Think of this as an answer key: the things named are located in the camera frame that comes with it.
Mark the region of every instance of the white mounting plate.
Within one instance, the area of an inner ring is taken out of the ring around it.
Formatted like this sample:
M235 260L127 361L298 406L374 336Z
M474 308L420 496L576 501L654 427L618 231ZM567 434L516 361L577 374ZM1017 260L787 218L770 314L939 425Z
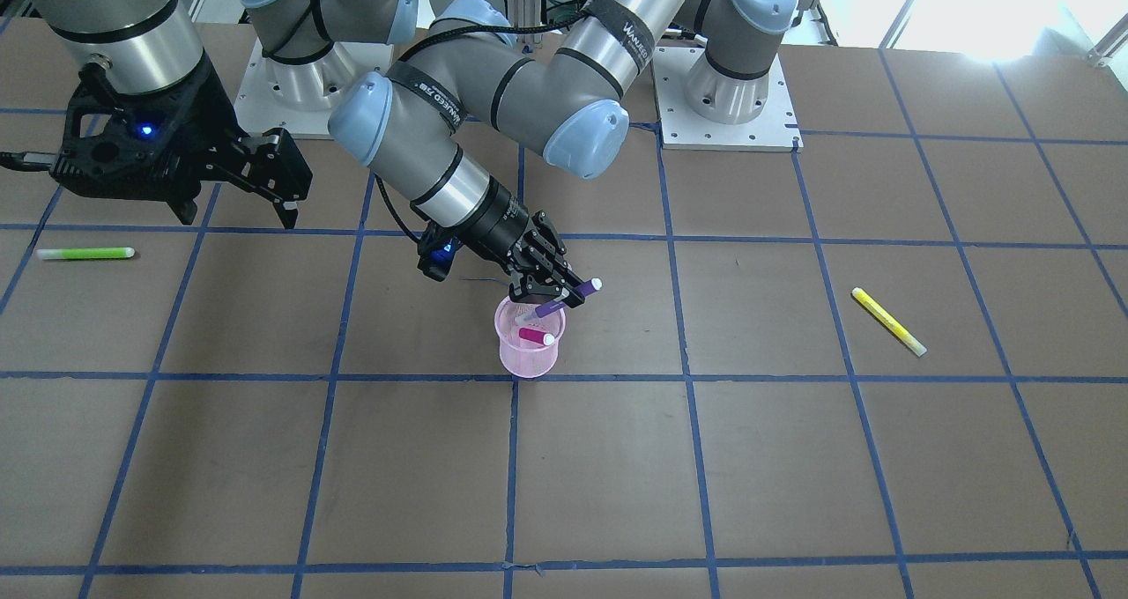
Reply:
M343 42L345 50L362 69L378 69L387 72L391 65L391 46L387 44L361 44ZM329 114L333 111L294 111L288 108L274 96L271 82L263 77L263 45L257 39L250 50L247 70L235 98L235 114L239 125L250 134L258 134L284 126L294 139L331 139Z
M803 148L778 56L768 71L770 88L760 116L746 124L725 125L706 120L686 103L685 78L702 54L705 50L685 46L663 46L654 52L654 94L666 148L791 152L796 142Z

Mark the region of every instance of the pink cup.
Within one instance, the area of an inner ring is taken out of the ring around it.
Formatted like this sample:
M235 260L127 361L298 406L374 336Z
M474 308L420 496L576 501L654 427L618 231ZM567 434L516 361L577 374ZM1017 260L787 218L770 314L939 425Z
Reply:
M535 305L513 303L509 298L504 298L494 312L494 331L501 340L497 356L506 370L522 379L536 379L553 369L559 354L559 349L556 346L559 345L561 335L564 334L564 311L556 310L530 325L537 331L553 335L556 341L549 345L541 345L521 338L518 334L521 326L517 324L517 316L534 308Z

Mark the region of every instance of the marker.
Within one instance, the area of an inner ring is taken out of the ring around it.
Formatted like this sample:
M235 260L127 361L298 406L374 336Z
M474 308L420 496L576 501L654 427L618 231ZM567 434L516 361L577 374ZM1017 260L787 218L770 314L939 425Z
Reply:
M576 287L575 292L581 298L587 298L602 288L603 288L603 281L600 280L599 278L592 278L591 280L588 280L583 284ZM532 324L537 319L544 319L545 317L548 317L548 315L552 315L556 312L556 310L561 310L567 306L563 301L564 298L566 297L569 297L567 289L565 289L564 292L561 293L561 297L558 299L545 302L536 307L535 309L530 310L529 312L517 316L517 323L519 323L521 326L528 326L529 324Z
M532 342L543 346L550 346L553 345L553 342L556 341L556 337L554 337L552 333L541 333L540 331L534 331L532 328L521 328L517 332L517 335L527 342Z
M96 249L35 249L41 259L129 259L133 247L100 247Z
M854 299L857 300L857 303L862 305L865 310L870 311L870 315L878 318L878 321L880 321L882 326L885 326L887 331L890 331L895 337L900 340L906 347L913 351L913 354L919 358L924 356L924 353L928 351L928 349L924 347L924 344L918 342L914 335L910 335L899 321L893 319L892 315L889 315L889 312L885 311L881 305L875 302L869 293L862 289L854 289L849 294L853 296Z

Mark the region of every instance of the blue tape line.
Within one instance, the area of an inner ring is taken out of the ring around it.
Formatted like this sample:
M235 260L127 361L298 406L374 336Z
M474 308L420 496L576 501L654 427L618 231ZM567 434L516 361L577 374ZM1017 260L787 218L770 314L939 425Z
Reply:
M78 576L86 566L0 566L0 576Z
M24 249L24 255L19 258L16 271L11 274L11 280L8 282L8 288L5 290L3 297L0 297L0 315L3 315L5 309L8 308L8 301L11 300L12 293L16 292L16 285L19 284L20 278L24 276L24 270L27 268L27 263L30 262L32 254L35 253L35 245L38 244L39 236L43 235L43 228L47 224L51 212L55 211L55 205L59 204L59 199L62 194L63 187L60 185L55 188L51 201L47 202L47 206L44 208L43 215L39 217L39 223L35 226L35 232L32 234L32 240L27 244L27 248Z
M1128 146L1128 141L1098 141L1087 139L1020 139L1014 136L962 136L962 134L918 134L915 132L861 132L851 130L801 130L803 134L818 136L858 136L870 139L925 139L934 141L975 141L987 143L1060 143L1069 146Z
M1058 194L1061 196L1061 202L1065 203L1066 210L1069 212L1069 217L1073 222L1077 226L1077 231L1081 232L1081 237L1085 241L1085 245L1092 246L1092 240L1089 238L1089 232L1085 231L1085 226L1081 222L1081 217L1077 215L1077 211L1074 209L1073 203L1069 201L1069 196L1065 192L1065 187L1061 186L1061 180L1058 178L1054 166L1050 165L1049 158L1046 156L1046 150L1042 149L1042 144L1038 141L1034 134L1034 129L1030 125L1030 121L1026 118L1026 114L1022 112L1022 106L1019 105L1017 98L1011 90L1011 86L1006 82L1006 78L1003 77L1003 70L999 69L997 62L993 62L992 67L995 69L995 76L998 77L999 83L1003 85L1003 90L1006 90L1006 96L1010 98L1011 104L1014 105L1014 109L1019 113L1019 118L1022 120L1022 125L1026 129L1026 134L1030 134L1030 140L1034 142L1034 149L1038 150L1038 156L1042 159L1046 166L1047 173L1054 180L1054 185L1057 187ZM1112 291L1112 296L1116 298L1117 303L1120 305L1120 312L1125 317L1128 317L1128 307L1125 306L1125 300L1120 297L1120 292L1117 291L1117 285L1112 282L1112 278L1109 275L1108 270L1104 267L1104 263L1101 261L1100 254L1095 249L1090 249L1093 255L1093 259L1096 262L1098 268L1101 271L1101 275L1104 276L1104 282L1109 285L1109 290ZM1007 375L1012 375L1011 370L1006 370ZM1084 571L1085 580L1089 582L1089 588L1093 592L1094 599L1101 599L1100 588L1096 587L1096 579L1093 576L1093 570L1089 566L1089 560L1085 558L1085 549L1081 544L1081 537L1073 525L1073 519L1069 517L1069 510L1066 508L1065 499L1061 496L1061 491L1057 485L1057 479L1054 477L1054 472L1050 469L1049 461L1046 459L1046 452L1042 450L1042 443L1038 439L1038 432L1034 430L1034 422L1030 417L1030 413L1026 409L1026 402L1023 398L1022 390L1019 389L1017 385L1012 385L1012 390L1014 391L1014 399L1019 403L1019 411L1022 413L1022 421L1026 425L1026 431L1030 433L1030 439L1034 443L1034 451L1038 453L1038 463L1042 466L1042 472L1046 474L1046 482L1050 485L1050 492L1054 494L1054 501L1058 505L1058 511L1061 514L1061 521L1065 523L1065 528L1073 541L1074 547L1077 550L1077 556L1081 562L1081 569Z
M881 456L878 453L878 443L873 438L873 429L870 426L870 415L865 409L865 399L862 398L862 387L858 386L857 375L854 372L854 361L849 355L849 343L846 342L846 329L843 327L841 315L838 312L838 301L835 298L834 282L830 281L830 268L827 266L827 257L822 250L822 241L819 238L819 228L814 222L814 206L811 204L811 196L807 190L807 179L803 178L803 168L799 162L797 141L791 151L791 165L795 169L795 178L799 180L799 192L803 197L803 208L807 211L807 222L811 227L814 255L819 261L819 271L822 274L822 285L826 289L827 301L830 305L830 316L835 324L835 334L838 335L838 346L841 349L843 363L846 367L846 376L849 378L851 394L854 395L854 405L857 406L858 420L862 423L862 433L865 435L866 448L870 451L870 461L873 464L873 475L878 482L878 491L881 494L881 503L885 510L885 520L889 522L889 534L893 543L897 567L901 574L901 585L905 588L906 598L914 599L915 594L913 591L913 582L909 579L908 563L905 560L905 547L901 544L901 531L897 526L897 514L893 512L893 500L889 494L889 484L885 481L885 470L881 466Z
M0 224L0 231L18 230L27 231L34 229L34 224ZM272 227L180 227L180 226L133 226L133 224L55 224L49 222L45 229L52 231L105 231L126 234L238 234L238 235L355 235L349 229L282 229ZM367 229L365 237L378 238L402 238L398 230ZM675 243L741 243L741 244L784 244L784 245L811 245L811 238L788 237L788 235L666 235L653 234L561 234L565 240L622 240L642 243L663 243L673 240ZM823 245L860 245L880 247L979 247L984 249L1059 249L1059 250L1093 250L1098 252L1123 252L1128 250L1128 245L1118 244L1092 244L1084 243L990 243L990 241L960 241L952 240L893 240L885 238L825 238L819 240Z
M689 433L694 446L694 467L697 472L697 496L700 501L702 530L705 540L705 564L712 599L721 599L721 579L716 571L716 549L713 544L713 514L708 503L708 483L705 479L705 455L702 450L700 421L697 416L697 390L689 370L689 346L686 342L685 312L681 307L681 282L678 279L678 254L673 245L673 214L670 211L670 191L667 186L666 162L662 160L662 135L653 130L654 153L658 159L658 178L662 191L662 219L666 223L666 247L670 258L670 282L673 291L673 316L678 325L678 349L681 353L681 373L686 384L686 403L689 409Z
M325 452L329 443L329 429L333 424L333 406L336 400L337 380L341 375L341 358L344 356L345 337L349 334L349 317L352 312L353 292L356 289L356 274L360 271L360 257L364 246L364 224L372 205L372 192L376 188L376 175L369 173L368 186L364 190L364 204L361 206L360 221L353 232L352 262L349 265L349 281L345 284L345 297L341 306L341 326L337 329L337 344L333 350L333 365L329 370L329 385L325 393L325 413L321 419L321 433L317 442L317 458L314 461L314 476L309 485L309 502L306 505L306 520L302 523L301 541L298 545L298 567L293 573L291 599L301 597L301 583L309 557L309 540L314 532L314 519L317 513L317 500L321 488L321 473L325 470Z
M513 395L509 404L509 467L505 473L505 562L513 562L514 532L517 527L517 415L521 380L513 377ZM505 567L504 581L502 583L502 598L513 598L513 569Z
M219 199L219 192L220 184L215 184L212 187L211 199L208 201L208 209L204 212L204 219L201 223L203 227L206 227L211 220L211 214L215 210L215 201ZM165 323L165 332L161 334L160 345L157 347L157 355L153 358L152 369L149 371L149 380L146 382L144 391L141 395L141 403L138 405L138 412L133 419L133 428L130 431L129 441L125 443L125 452L117 469L117 478L114 481L114 487L109 493L109 501L106 503L106 513L103 516L102 527L98 529L98 538L94 543L94 550L90 553L90 562L87 564L86 574L82 575L82 587L78 593L79 599L87 599L90 594L90 584L94 582L94 575L97 572L102 552L106 547L109 527L114 521L114 513L117 511L117 501L121 499L122 490L125 487L125 477L129 475L130 463L133 460L133 451L136 449L138 439L141 435L141 425L144 423L146 411L149 409L153 387L157 385L157 373L160 371L160 364L165 360L166 351L168 351L168 342L173 337L176 318L180 314L184 297L187 294L188 281L192 280L192 272L200 258L200 249L203 246L204 236L205 234L203 232L196 235L196 241L192 246L192 254L188 256L188 263L184 267L184 275L180 278L180 287L176 291L176 299L173 300L173 308L168 314L168 320Z
M893 72L889 65L889 61L885 58L885 53L883 51L878 51L878 56L881 60L882 67L885 69L885 77L889 78L889 83L893 89L893 96L897 98L897 104L901 109L902 116L905 117L906 125L908 125L909 132L915 134L916 129L913 125L911 117L909 117L908 109L906 108L905 100L901 97L900 89L897 86L897 80L896 78L893 78ZM1029 125L1028 125L1028 132L1031 133L1031 140L1033 140L1033 132L1029 129ZM920 144L919 139L915 139L914 142L917 148L917 153L920 157L920 162L924 166L925 174L928 176L928 182L932 184L933 192L936 194L936 201L940 203L941 212L944 215L944 222L948 223L948 229L952 235L952 240L957 243L955 250L960 255L960 262L962 262L963 264L963 270L967 271L968 282L970 282L971 284L971 291L976 297L976 302L979 305L979 310L982 314L984 321L987 325L987 332L990 334L992 343L995 345L995 351L998 353L999 362L1003 364L1003 371L1006 373L1007 378L1011 379L1010 381L1011 391L1014 396L1016 405L1019 406L1019 411L1022 415L1023 423L1026 426L1026 432L1030 435L1031 442L1034 446L1034 451L1038 455L1038 461L1042 467L1042 473L1046 476L1046 482L1049 484L1050 492L1054 495L1054 501L1058 505L1058 511L1061 516L1063 523L1065 525L1068 535L1073 537L1074 547L1077 549L1077 557L1081 562L1082 570L1084 571L1085 579L1086 581L1089 581L1090 590L1092 591L1094 599L1100 599L1101 597L1100 590L1098 590L1096 588L1096 582L1093 579L1092 570L1089 566L1089 562L1087 560L1085 560L1084 549L1081 546L1081 541L1077 538L1076 531L1074 530L1073 521L1069 518L1069 512L1066 509L1065 501L1061 497L1061 492L1058 490L1057 482L1054 478L1052 472L1050 470L1049 463L1046 461L1046 455L1042 451L1041 442L1038 439L1038 432L1034 430L1033 422L1031 421L1030 415L1026 412L1025 402L1022 398L1022 393L1019 390L1019 382L1016 382L1014 379L1014 372L1011 369L1011 362L1008 361L1006 351L1003 347L1003 342L999 338L998 331L995 328L995 321L990 316L990 310L987 309L987 302L984 301L984 296L979 288L979 283L976 280L975 271L971 270L971 263L968 259L967 250L964 250L962 243L960 243L959 232L955 230L955 224L954 222L952 222L952 217L949 213L948 205L944 203L943 194L940 192L938 182L936 180L936 177L933 174L932 166L928 162L928 157L924 151L924 146Z
M63 116L67 111L55 108L0 108L0 115L59 115Z
M1093 249L1093 241L1089 237L1089 231L1085 230L1085 226L1081 222L1081 217L1077 214L1077 210L1073 206L1073 202L1069 201L1068 194L1065 192L1065 187L1061 185L1061 179L1058 178L1057 171L1054 166L1050 165L1049 157L1046 156L1046 150L1042 144L1038 141L1034 134L1034 129L1030 125L1030 121L1026 120L1026 114L1022 112L1022 106L1019 105L1017 98L1015 98L1014 93L1011 90L1011 86L1006 82L1006 78L1003 77L1003 70L998 68L998 64L993 64L995 68L995 74L998 76L998 81L1003 85L1003 90L1006 90L1006 96L1011 98L1011 104L1014 105L1014 109L1019 113L1019 118L1022 120L1022 125L1025 126L1026 133L1030 134L1031 141L1034 142L1034 149L1038 150L1038 156L1041 157L1046 170L1049 173L1050 178L1054 180L1054 185L1057 187L1058 194L1061 196L1061 202L1065 203L1065 209L1069 212L1069 218L1073 219L1074 224L1077 226L1077 231L1081 232L1081 238L1085 241L1085 245L1090 247L1090 252L1093 255L1093 259L1096 261L1096 267L1101 271L1101 275L1104 278L1104 283L1109 285L1109 290L1112 291L1112 297L1116 298L1117 305L1120 306L1120 312L1125 317L1128 317L1128 306L1125 305L1123 297L1120 296L1120 291L1117 290L1116 282L1112 281L1112 276L1109 275L1109 270L1105 268L1104 262L1101 261L1101 255Z
M1089 560L1128 561L1128 550L1086 550ZM969 562L1055 562L1074 561L1075 550L1008 550L989 553L923 553L907 554L909 564L951 564ZM896 555L831 555L809 557L723 557L716 561L719 569L760 567L820 567L864 566L896 564ZM324 563L309 564L306 574L347 573L482 573L515 571L592 571L592 570L667 570L704 569L708 564L702 557L680 560L558 560L529 565L508 566L503 562L391 562L391 563ZM228 574L291 574L296 564L153 564L153 565L100 565L100 575L228 575ZM78 576L86 566L0 566L0 576Z
M89 380L144 380L149 372L105 372L65 370L0 370L0 379L89 379ZM328 381L328 375L271 375L271 373L222 373L222 372L158 372L158 381L258 381L258 382L310 382ZM681 382L685 375L545 375L539 382ZM846 382L846 375L689 375L695 384L744 382L744 384L801 384L801 382ZM985 375L856 375L864 384L1074 384L1074 385L1128 385L1128 377L1076 377L1076 376L985 376ZM512 381L511 375L345 375L337 376L337 382L493 382Z

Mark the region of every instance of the yellow highlighter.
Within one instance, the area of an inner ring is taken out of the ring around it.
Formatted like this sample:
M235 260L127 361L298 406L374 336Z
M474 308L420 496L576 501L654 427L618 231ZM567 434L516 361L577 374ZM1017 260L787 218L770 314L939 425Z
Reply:
M870 293L866 293L862 289L854 289L849 294L853 296L854 299L857 300L857 303L862 305L865 310L870 311L870 315L878 318L878 321L880 321L882 326L885 326L885 329L890 331L895 337L900 340L906 347L913 351L913 354L919 358L924 356L924 353L928 351L928 349L924 347L924 344L918 342L914 335L909 334L909 332L906 331L899 321L893 319L893 316L889 315L889 312L885 311L881 305L873 301Z

